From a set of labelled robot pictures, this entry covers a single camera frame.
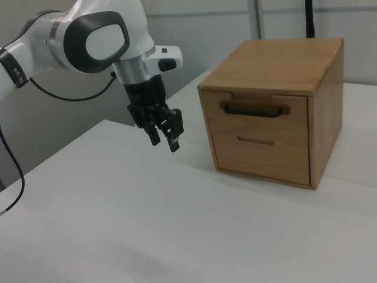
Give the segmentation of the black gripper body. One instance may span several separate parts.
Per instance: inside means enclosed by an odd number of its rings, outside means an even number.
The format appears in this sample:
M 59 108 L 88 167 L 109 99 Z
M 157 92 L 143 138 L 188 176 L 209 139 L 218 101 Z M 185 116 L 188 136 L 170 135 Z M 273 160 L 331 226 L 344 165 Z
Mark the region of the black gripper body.
M 125 84 L 124 88 L 134 107 L 167 106 L 166 89 L 161 75 L 137 84 Z

